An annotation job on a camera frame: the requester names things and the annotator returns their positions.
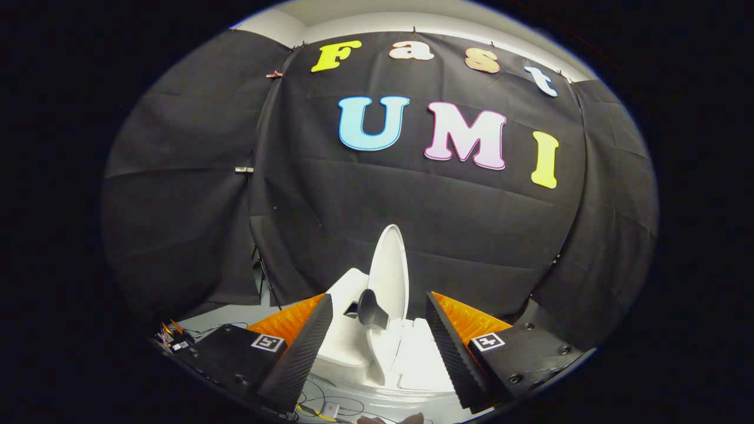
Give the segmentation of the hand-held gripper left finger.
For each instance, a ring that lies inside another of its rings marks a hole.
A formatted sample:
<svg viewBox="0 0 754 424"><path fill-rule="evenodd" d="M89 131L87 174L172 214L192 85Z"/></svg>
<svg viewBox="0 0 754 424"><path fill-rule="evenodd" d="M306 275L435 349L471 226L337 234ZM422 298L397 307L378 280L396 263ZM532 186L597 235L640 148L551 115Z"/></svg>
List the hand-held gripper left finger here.
<svg viewBox="0 0 754 424"><path fill-rule="evenodd" d="M240 403L293 413L331 322L332 296L321 293L247 328L181 342L177 360Z"/></svg>

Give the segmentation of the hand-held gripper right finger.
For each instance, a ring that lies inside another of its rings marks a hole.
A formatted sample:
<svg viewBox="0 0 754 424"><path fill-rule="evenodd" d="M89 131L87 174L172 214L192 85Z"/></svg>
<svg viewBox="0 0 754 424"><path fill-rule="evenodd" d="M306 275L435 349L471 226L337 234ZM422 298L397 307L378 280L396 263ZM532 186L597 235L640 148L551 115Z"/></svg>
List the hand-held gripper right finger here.
<svg viewBox="0 0 754 424"><path fill-rule="evenodd" d="M531 398L590 355L539 324L508 324L433 291L425 318L461 407L472 413Z"/></svg>

